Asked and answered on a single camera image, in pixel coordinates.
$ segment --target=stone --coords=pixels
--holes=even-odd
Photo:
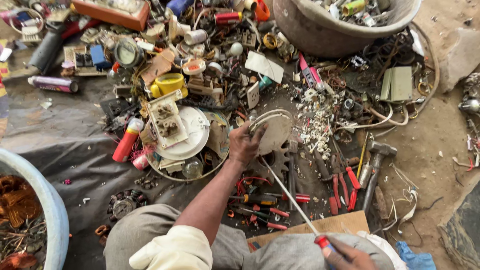
[[[459,80],[472,73],[480,63],[480,32],[457,28],[458,35],[446,58],[440,63],[441,88],[445,92],[453,90]]]

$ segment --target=metal gear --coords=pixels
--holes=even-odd
[[[264,155],[265,160],[268,162],[268,165],[272,168],[273,172],[277,177],[283,181],[283,173],[288,172],[288,166],[285,165],[290,159],[285,156],[287,148],[280,148],[278,150],[273,150],[270,154]],[[248,163],[247,169],[245,170],[249,176],[260,177],[267,179],[271,184],[275,182],[275,178],[270,173],[268,168],[260,162],[258,158],[254,158]]]

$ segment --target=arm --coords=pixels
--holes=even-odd
[[[230,157],[220,172],[203,188],[179,216],[175,224],[195,227],[205,234],[210,246],[215,240],[228,196],[242,171],[258,151],[267,126],[259,128],[253,138],[248,134],[250,122],[230,132]]]

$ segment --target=left hand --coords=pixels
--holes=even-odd
[[[249,134],[250,121],[246,121],[241,127],[230,132],[230,159],[240,161],[244,166],[255,158],[258,146],[268,124],[260,127],[252,138]]]

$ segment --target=white light bulb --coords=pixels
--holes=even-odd
[[[232,47],[227,51],[227,57],[230,56],[239,56],[243,52],[243,46],[239,42],[235,42],[232,44]]]

